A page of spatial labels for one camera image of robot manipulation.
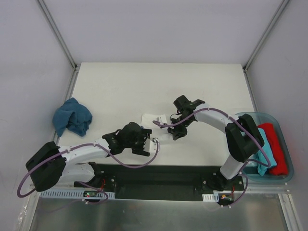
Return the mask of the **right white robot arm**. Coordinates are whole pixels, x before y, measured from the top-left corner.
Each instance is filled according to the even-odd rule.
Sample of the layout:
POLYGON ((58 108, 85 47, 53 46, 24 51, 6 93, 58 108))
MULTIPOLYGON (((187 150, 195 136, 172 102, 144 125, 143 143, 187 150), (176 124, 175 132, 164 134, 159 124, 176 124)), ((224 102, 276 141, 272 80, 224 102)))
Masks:
POLYGON ((173 126, 167 129, 173 140, 186 136, 187 127, 194 121, 206 123, 226 135, 230 154, 219 170, 217 186, 222 190, 229 189, 234 184, 233 178, 248 158, 264 146, 264 139, 255 121, 249 114, 233 117, 202 100, 192 102, 184 95, 179 96, 173 104, 179 114, 178 118, 171 119, 173 126))

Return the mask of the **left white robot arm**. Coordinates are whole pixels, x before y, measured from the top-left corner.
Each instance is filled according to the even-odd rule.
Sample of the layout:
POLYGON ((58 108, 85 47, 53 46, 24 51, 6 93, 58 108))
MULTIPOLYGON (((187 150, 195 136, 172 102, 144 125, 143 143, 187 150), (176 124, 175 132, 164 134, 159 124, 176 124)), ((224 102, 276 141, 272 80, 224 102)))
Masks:
POLYGON ((26 163, 37 192, 46 191, 58 183, 84 182, 91 187, 101 184, 101 172, 94 159, 111 157, 130 149, 133 154, 149 157, 157 151, 152 130, 130 122, 122 129, 105 134, 94 142, 77 146, 44 144, 26 163))

